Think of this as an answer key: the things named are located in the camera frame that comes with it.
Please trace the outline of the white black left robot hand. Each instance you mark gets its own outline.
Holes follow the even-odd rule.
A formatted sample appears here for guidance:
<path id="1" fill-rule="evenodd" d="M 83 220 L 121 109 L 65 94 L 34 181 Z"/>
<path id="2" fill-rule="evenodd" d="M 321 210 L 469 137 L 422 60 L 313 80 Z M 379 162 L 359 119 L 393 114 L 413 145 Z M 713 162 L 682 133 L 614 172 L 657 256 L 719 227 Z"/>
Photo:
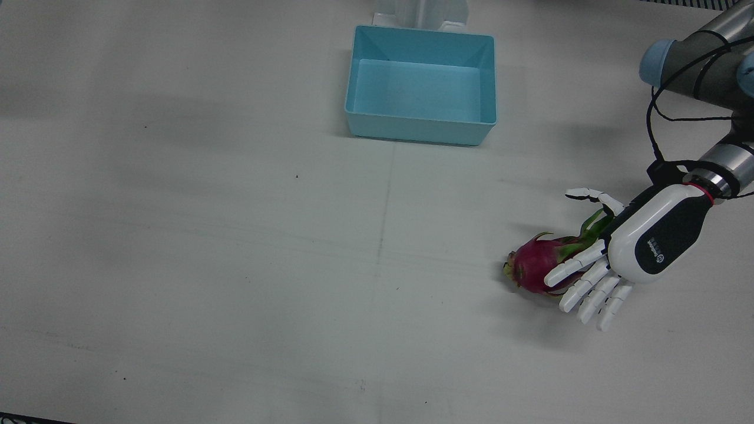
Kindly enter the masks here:
<path id="1" fill-rule="evenodd" d="M 571 188 L 566 197 L 599 203 L 611 218 L 595 241 L 555 266 L 544 283 L 553 287 L 582 275 L 562 295 L 558 308 L 576 311 L 583 324 L 608 330 L 635 284 L 657 281 L 694 246 L 715 199 L 697 184 L 652 186 L 623 204 L 603 191 Z"/>

